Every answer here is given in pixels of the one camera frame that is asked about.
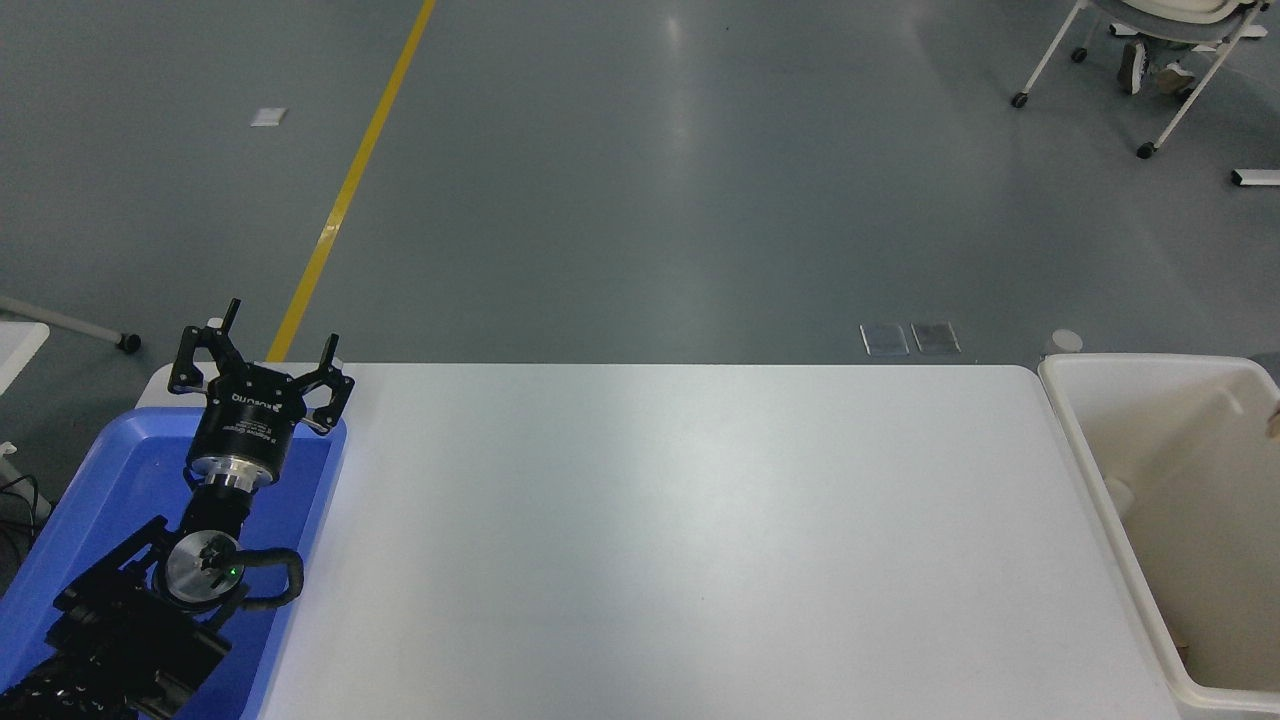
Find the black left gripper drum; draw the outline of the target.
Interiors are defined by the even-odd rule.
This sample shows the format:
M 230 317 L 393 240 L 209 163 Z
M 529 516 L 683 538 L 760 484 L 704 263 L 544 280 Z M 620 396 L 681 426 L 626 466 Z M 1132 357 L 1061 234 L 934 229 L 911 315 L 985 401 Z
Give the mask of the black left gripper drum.
M 259 364 L 219 375 L 209 386 L 188 468 L 206 471 L 214 461 L 230 457 L 262 471 L 282 470 L 312 389 L 301 377 Z

